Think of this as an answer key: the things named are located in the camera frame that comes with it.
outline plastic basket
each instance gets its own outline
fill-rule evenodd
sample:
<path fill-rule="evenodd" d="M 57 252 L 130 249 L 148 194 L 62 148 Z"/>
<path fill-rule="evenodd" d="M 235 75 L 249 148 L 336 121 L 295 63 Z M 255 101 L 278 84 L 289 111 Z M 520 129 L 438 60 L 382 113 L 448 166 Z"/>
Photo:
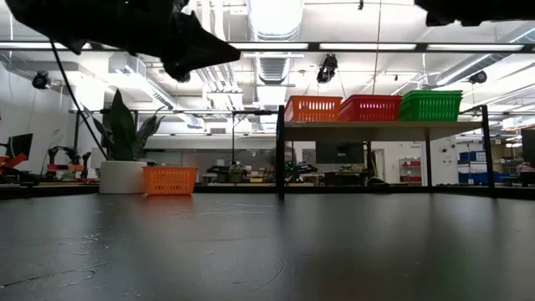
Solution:
<path fill-rule="evenodd" d="M 286 121 L 338 121 L 341 97 L 290 96 L 284 108 Z"/>
<path fill-rule="evenodd" d="M 400 96 L 351 95 L 340 106 L 340 121 L 397 121 Z"/>
<path fill-rule="evenodd" d="M 400 105 L 402 121 L 457 121 L 462 91 L 411 91 Z"/>
<path fill-rule="evenodd" d="M 196 179 L 196 167 L 143 167 L 145 192 L 148 195 L 190 195 Z"/>

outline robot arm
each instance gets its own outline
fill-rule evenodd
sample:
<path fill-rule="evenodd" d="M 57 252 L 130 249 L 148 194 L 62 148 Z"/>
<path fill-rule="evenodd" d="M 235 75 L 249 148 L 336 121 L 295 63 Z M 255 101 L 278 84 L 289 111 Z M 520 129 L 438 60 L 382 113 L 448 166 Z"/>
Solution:
<path fill-rule="evenodd" d="M 240 51 L 205 31 L 188 0 L 6 0 L 24 25 L 80 54 L 87 42 L 159 57 L 171 77 L 240 59 Z"/>

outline orange basket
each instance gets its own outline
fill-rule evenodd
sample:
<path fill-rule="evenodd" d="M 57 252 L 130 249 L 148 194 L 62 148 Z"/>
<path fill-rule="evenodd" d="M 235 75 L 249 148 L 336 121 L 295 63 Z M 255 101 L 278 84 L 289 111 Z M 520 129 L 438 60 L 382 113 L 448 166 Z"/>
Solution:
<path fill-rule="evenodd" d="M 286 121 L 338 121 L 341 97 L 290 96 L 284 108 Z"/>
<path fill-rule="evenodd" d="M 145 192 L 148 195 L 182 196 L 193 193 L 196 167 L 144 166 Z"/>

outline red basket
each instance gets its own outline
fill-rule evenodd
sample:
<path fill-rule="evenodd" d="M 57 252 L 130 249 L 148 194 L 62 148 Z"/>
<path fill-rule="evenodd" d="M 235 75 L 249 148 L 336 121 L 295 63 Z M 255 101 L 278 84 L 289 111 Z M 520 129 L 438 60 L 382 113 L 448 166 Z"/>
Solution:
<path fill-rule="evenodd" d="M 340 107 L 340 121 L 397 121 L 401 96 L 351 95 Z"/>
<path fill-rule="evenodd" d="M 286 121 L 338 121 L 341 97 L 294 95 L 284 108 Z"/>

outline table surface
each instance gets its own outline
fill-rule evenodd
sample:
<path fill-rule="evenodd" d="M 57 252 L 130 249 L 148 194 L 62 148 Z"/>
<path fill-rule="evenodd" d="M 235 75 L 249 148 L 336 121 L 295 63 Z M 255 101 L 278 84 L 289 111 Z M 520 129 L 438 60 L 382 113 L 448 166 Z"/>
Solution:
<path fill-rule="evenodd" d="M 0 300 L 535 299 L 528 201 L 61 196 L 0 229 Z"/>

